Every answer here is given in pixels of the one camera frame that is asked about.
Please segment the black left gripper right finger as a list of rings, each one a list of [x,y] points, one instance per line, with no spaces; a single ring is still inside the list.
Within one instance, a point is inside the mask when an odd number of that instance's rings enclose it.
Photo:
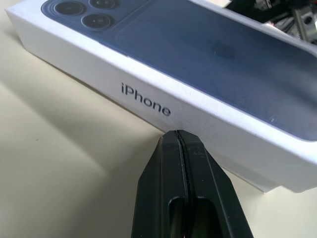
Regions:
[[[187,185],[184,238],[253,238],[230,178],[198,136],[176,135]]]

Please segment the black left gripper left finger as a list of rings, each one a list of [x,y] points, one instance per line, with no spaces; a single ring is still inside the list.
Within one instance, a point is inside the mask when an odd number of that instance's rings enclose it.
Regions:
[[[184,142],[188,132],[159,138],[137,187],[137,238],[189,238]]]

